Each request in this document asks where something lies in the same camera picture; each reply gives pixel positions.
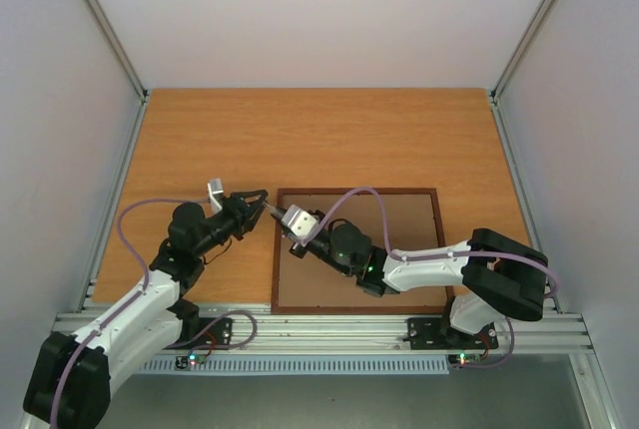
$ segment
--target perforated metal strip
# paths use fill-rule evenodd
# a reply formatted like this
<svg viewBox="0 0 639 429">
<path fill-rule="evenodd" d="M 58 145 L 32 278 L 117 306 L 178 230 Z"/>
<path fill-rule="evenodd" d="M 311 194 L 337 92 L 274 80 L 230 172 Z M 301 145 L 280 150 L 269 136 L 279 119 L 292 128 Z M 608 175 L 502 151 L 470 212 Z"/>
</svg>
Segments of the perforated metal strip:
<svg viewBox="0 0 639 429">
<path fill-rule="evenodd" d="M 159 355 L 138 374 L 273 376 L 319 374 L 448 374 L 445 356 L 296 356 L 213 354 L 205 364 L 176 367 L 176 357 Z"/>
</svg>

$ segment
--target thin black wire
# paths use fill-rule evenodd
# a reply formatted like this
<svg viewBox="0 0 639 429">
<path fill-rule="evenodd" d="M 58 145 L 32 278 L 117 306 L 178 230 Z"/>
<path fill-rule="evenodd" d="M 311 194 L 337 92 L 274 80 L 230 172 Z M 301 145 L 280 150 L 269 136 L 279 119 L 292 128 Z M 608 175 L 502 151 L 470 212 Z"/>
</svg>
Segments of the thin black wire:
<svg viewBox="0 0 639 429">
<path fill-rule="evenodd" d="M 227 244 L 226 247 L 222 251 L 220 251 L 218 254 L 213 256 L 213 259 L 211 259 L 210 261 L 207 261 L 207 257 L 206 256 L 202 256 L 202 259 L 204 260 L 204 266 L 207 266 L 207 265 L 211 264 L 213 261 L 215 261 L 217 258 L 219 258 L 222 254 L 227 252 L 232 244 L 233 244 L 233 240 L 229 238 L 229 244 Z"/>
</svg>

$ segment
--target gray floor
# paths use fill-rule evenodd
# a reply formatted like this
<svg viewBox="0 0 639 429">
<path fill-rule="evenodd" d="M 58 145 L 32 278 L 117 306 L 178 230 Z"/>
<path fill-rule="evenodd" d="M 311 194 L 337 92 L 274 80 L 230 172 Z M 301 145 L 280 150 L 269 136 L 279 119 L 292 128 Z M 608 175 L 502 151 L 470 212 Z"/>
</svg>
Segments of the gray floor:
<svg viewBox="0 0 639 429">
<path fill-rule="evenodd" d="M 588 427 L 567 357 L 448 376 L 135 376 L 100 429 Z"/>
</svg>

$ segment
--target white side panel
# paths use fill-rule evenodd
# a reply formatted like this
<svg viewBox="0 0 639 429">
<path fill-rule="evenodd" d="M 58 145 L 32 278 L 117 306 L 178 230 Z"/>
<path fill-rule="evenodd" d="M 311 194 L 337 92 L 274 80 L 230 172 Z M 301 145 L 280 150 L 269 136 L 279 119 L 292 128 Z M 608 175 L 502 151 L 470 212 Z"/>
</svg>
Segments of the white side panel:
<svg viewBox="0 0 639 429">
<path fill-rule="evenodd" d="M 544 252 L 628 428 L 639 420 L 638 29 L 639 0 L 559 0 L 502 98 Z"/>
<path fill-rule="evenodd" d="M 0 426 L 71 309 L 137 110 L 82 0 L 0 0 Z"/>
<path fill-rule="evenodd" d="M 149 88 L 487 88 L 541 0 L 100 1 Z"/>
</svg>

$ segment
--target black mounting plate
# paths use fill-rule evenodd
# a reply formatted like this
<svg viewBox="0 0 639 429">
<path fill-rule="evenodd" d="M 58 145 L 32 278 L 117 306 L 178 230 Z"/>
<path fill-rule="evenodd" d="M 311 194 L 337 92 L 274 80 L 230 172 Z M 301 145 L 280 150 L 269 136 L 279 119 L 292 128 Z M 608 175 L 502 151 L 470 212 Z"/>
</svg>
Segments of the black mounting plate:
<svg viewBox="0 0 639 429">
<path fill-rule="evenodd" d="M 213 321 L 212 317 L 201 317 L 200 325 L 198 326 L 196 334 L 204 329 L 211 321 Z M 216 338 L 218 345 L 227 345 L 231 342 L 231 336 L 233 335 L 233 320 L 229 317 L 225 317 L 211 326 L 207 332 L 210 332 L 213 337 Z M 193 349 L 196 346 L 204 346 L 206 344 L 211 344 L 211 338 L 206 334 L 203 334 L 195 341 L 185 344 L 184 346 L 180 346 L 180 350 Z"/>
<path fill-rule="evenodd" d="M 461 339 L 452 346 L 449 344 L 443 334 L 439 332 L 441 326 L 440 317 L 411 317 L 407 321 L 408 337 L 404 340 L 410 342 L 410 349 L 483 349 L 484 343 L 475 336 L 468 335 L 466 339 Z M 495 325 L 489 324 L 479 331 L 488 341 L 490 349 L 499 347 L 496 333 L 490 336 L 490 330 L 494 331 Z"/>
</svg>

